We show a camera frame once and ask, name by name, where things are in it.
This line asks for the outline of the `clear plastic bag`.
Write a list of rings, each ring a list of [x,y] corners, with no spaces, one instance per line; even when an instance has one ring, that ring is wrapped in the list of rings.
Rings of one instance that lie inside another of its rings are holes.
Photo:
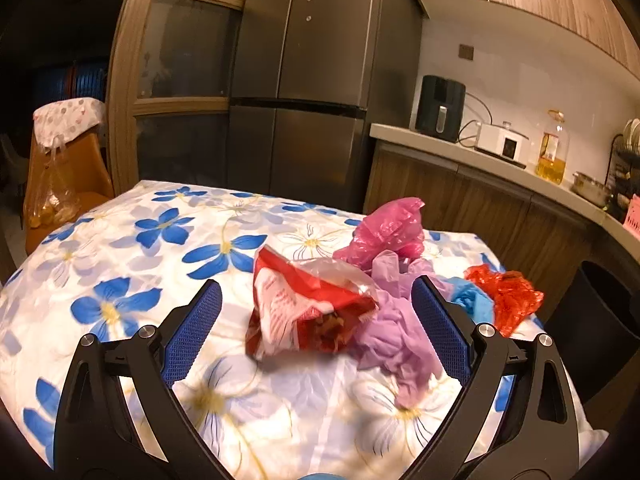
[[[75,218],[80,200],[66,144],[57,138],[52,148],[42,148],[43,166],[36,174],[35,195],[29,206],[28,225],[32,229],[62,226]]]

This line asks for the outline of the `black air fryer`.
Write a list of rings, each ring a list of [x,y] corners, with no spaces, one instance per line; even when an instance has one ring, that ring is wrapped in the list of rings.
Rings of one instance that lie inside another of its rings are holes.
[[[427,136],[454,143],[458,140],[465,85],[459,81],[435,75],[422,78],[416,131]]]

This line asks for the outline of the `wooden upper cabinets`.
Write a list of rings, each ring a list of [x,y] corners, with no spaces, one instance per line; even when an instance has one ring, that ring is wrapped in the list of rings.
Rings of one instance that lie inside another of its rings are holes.
[[[639,46],[613,0],[420,0],[429,18],[466,18],[572,50],[639,76]]]

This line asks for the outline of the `wooden cabinets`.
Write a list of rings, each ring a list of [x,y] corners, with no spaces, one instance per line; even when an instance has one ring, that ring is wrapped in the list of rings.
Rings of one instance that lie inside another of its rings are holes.
[[[485,171],[376,142],[364,211],[405,196],[424,201],[425,229],[473,233],[506,269],[523,273],[544,292],[543,320],[584,260],[639,290],[639,263],[597,222]]]
[[[429,18],[466,18],[572,50],[639,76],[639,46],[613,0],[420,0]]]

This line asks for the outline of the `steel mixing bowl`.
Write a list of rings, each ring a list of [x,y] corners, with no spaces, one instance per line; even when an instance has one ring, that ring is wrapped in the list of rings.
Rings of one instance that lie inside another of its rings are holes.
[[[604,209],[612,200],[611,189],[582,172],[574,172],[570,190],[594,206]]]

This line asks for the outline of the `polka dot cloth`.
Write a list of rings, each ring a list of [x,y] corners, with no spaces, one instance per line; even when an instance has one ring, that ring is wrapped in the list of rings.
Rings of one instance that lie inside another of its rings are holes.
[[[91,128],[103,125],[105,114],[105,104],[88,96],[52,102],[32,114],[34,136],[43,148],[52,148],[57,138],[67,144]]]

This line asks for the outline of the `black dish rack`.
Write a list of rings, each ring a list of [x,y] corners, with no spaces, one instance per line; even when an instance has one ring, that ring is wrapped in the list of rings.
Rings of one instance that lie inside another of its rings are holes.
[[[638,118],[629,119],[612,140],[605,185],[612,193],[610,209],[623,217],[632,196],[639,195]]]

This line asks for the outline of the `pink utensil holder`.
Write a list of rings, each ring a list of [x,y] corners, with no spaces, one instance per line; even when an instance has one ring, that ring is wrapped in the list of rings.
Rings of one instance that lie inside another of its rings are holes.
[[[629,201],[623,227],[637,240],[640,240],[640,197],[634,195]]]

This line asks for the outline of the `dark steel refrigerator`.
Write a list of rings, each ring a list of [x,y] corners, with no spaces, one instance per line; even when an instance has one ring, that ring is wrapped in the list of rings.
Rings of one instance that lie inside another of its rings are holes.
[[[421,28],[416,0],[245,0],[228,185],[360,211],[371,127],[409,123]]]

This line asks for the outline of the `orange red plastic bag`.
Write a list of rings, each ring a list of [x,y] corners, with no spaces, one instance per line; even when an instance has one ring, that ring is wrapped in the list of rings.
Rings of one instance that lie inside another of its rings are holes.
[[[494,302],[494,325],[503,337],[510,337],[544,302],[544,293],[518,271],[493,271],[483,263],[470,266],[464,277]]]

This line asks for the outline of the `red white snack bag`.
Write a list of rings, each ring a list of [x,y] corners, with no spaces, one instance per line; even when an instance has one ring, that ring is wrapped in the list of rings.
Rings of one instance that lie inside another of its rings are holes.
[[[290,260],[269,246],[254,261],[253,299],[245,350],[258,360],[342,352],[378,312],[374,281],[356,266],[333,258]]]

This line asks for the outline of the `white rice cooker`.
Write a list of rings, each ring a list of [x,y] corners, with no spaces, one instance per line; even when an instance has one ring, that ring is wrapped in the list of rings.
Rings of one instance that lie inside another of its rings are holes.
[[[513,130],[506,122],[502,126],[483,122],[478,127],[473,148],[475,151],[525,169],[530,141],[528,136]]]

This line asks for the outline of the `wooden glass door cabinet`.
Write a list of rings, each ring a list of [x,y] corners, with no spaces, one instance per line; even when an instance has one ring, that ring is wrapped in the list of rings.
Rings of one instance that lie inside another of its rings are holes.
[[[144,179],[224,185],[244,2],[124,0],[106,97],[116,193]]]

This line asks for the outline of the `black trash bin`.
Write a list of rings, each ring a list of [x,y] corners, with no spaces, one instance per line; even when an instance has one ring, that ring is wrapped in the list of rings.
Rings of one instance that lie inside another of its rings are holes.
[[[544,322],[580,402],[594,398],[639,350],[639,295],[585,260]]]

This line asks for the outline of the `orange chair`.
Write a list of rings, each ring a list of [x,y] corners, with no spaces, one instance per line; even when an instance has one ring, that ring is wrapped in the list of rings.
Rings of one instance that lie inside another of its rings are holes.
[[[26,252],[31,254],[55,229],[113,197],[98,128],[50,150],[32,140],[23,205]]]

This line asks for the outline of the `cooking oil bottle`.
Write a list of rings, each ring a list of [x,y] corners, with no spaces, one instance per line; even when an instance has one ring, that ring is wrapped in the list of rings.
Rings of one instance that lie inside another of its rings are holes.
[[[535,174],[557,185],[563,182],[570,134],[566,130],[565,116],[560,110],[548,110],[544,125]]]

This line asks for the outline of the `wall power socket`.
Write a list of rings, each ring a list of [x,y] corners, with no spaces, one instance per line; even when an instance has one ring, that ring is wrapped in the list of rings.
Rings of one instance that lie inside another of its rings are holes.
[[[462,60],[473,61],[474,60],[474,47],[467,44],[460,44],[458,50],[458,57]]]

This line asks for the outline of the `wooden lower cabinets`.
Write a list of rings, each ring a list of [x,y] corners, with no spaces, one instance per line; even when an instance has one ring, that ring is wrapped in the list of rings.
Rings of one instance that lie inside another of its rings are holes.
[[[424,201],[425,229],[473,233],[506,269],[523,273],[544,292],[543,320],[584,260],[639,290],[639,263],[597,222],[485,171],[376,142],[364,211],[405,196]]]

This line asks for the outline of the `pink plastic bag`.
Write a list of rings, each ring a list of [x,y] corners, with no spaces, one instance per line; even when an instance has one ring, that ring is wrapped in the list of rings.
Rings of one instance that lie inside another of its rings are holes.
[[[363,271],[369,271],[382,252],[394,252],[409,261],[419,258],[424,251],[423,207],[419,197],[398,198],[379,206],[360,221],[352,240],[334,252],[333,258]]]

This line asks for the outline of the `purple rubber glove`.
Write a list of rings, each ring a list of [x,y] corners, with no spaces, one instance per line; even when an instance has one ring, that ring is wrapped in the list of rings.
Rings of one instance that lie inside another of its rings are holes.
[[[442,363],[410,300],[413,282],[431,270],[422,258],[402,266],[396,252],[380,252],[371,266],[378,312],[352,338],[358,370],[378,368],[395,379],[398,408],[417,406],[430,379],[442,376]]]

